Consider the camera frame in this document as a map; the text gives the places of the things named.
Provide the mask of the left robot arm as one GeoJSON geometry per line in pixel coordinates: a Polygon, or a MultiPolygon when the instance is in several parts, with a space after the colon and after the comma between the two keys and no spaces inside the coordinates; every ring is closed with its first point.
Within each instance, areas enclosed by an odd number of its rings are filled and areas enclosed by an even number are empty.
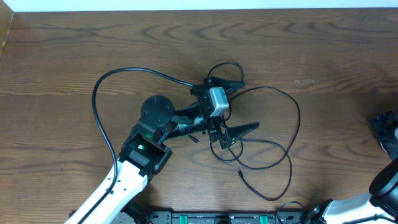
{"type": "Polygon", "coordinates": [[[68,223],[111,223],[120,211],[157,175],[172,155],[164,142],[195,132],[209,135],[223,149],[259,127],[250,123],[222,129],[222,114],[228,110],[228,95],[244,82],[209,77],[193,85],[190,93],[197,102],[176,110],[164,96],[152,96],[141,107],[141,117],[122,145],[116,167],[112,168],[68,223]]]}

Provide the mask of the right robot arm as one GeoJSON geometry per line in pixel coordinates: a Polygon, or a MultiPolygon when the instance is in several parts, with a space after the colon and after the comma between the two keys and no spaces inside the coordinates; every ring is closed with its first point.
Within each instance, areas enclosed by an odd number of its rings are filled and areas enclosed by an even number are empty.
{"type": "Polygon", "coordinates": [[[397,224],[397,111],[388,111],[370,119],[369,123],[391,162],[373,179],[367,192],[317,205],[307,216],[307,223],[397,224]]]}

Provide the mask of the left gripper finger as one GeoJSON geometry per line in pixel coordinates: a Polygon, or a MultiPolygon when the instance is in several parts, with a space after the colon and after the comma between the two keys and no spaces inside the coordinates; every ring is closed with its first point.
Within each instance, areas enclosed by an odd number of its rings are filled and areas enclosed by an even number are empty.
{"type": "Polygon", "coordinates": [[[245,87],[245,83],[243,81],[237,80],[227,80],[224,78],[218,77],[208,77],[204,79],[206,85],[210,88],[213,87],[222,87],[227,95],[231,95],[238,91],[241,88],[245,87]]]}
{"type": "Polygon", "coordinates": [[[225,128],[224,134],[220,139],[220,146],[222,149],[231,147],[236,141],[240,140],[243,136],[257,129],[260,122],[244,124],[235,127],[225,128]]]}

